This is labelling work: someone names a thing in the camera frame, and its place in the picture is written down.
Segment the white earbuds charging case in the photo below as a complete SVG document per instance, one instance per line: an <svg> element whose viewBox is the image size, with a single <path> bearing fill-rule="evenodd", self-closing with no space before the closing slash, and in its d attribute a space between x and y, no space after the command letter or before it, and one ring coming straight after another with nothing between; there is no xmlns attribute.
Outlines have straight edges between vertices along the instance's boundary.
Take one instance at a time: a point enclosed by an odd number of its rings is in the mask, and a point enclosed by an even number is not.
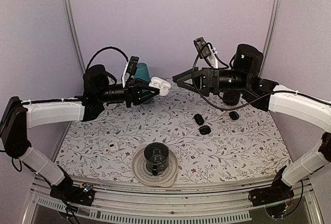
<svg viewBox="0 0 331 224"><path fill-rule="evenodd" d="M170 92L172 85L170 82L168 82L162 78L152 77L151 82L149 83L149 86L159 89L159 95L164 97Z"/></svg>

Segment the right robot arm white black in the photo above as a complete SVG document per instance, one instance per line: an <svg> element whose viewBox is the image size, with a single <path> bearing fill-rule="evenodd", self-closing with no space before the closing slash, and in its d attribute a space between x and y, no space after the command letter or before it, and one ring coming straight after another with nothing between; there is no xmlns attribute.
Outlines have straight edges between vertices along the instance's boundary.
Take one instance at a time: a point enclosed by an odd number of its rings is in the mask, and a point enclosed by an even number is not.
<svg viewBox="0 0 331 224"><path fill-rule="evenodd" d="M256 48L239 44L231 68L199 69L193 65L191 69L173 76L173 82L198 93L204 100L209 94L239 91L248 105L304 120L325 131L314 148L277 173L267 196L271 201L279 201L287 194L288 188L330 163L330 102L260 78L262 61L263 54Z"/></svg>

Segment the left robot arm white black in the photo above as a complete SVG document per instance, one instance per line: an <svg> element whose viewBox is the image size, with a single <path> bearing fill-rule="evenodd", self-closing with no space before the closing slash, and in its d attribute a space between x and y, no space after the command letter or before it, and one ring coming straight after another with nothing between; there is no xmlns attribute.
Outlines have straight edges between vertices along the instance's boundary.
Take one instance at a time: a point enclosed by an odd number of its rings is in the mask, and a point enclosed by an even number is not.
<svg viewBox="0 0 331 224"><path fill-rule="evenodd" d="M73 200L77 189L69 177L46 155L32 146L27 130L36 126L74 121L92 121L104 111L104 104L125 103L137 106L156 95L168 94L171 84L153 77L149 82L134 79L136 67L126 64L121 83L110 84L116 78L104 65L89 68L84 76L83 95L69 99L22 101L11 97L1 119L1 140L4 153L18 159L35 173L43 176L65 200Z"/></svg>

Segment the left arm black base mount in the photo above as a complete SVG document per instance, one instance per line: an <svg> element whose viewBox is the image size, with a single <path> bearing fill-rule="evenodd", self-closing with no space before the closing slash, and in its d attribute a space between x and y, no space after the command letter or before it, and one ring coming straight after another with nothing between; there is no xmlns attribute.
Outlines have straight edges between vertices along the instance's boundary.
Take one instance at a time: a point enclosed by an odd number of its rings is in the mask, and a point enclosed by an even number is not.
<svg viewBox="0 0 331 224"><path fill-rule="evenodd" d="M59 185L51 186L50 196L64 202L92 206L96 193L93 187L89 183L75 186L73 181L62 181Z"/></svg>

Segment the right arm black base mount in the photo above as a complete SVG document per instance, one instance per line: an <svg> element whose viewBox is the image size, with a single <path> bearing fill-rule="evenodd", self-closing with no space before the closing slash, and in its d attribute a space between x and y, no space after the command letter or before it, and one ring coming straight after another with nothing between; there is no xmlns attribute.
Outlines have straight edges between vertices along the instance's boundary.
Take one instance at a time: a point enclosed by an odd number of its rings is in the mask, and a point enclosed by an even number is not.
<svg viewBox="0 0 331 224"><path fill-rule="evenodd" d="M260 206L293 197L294 192L291 186L286 185L283 181L275 181L268 187L255 188L249 191L248 200L253 206Z"/></svg>

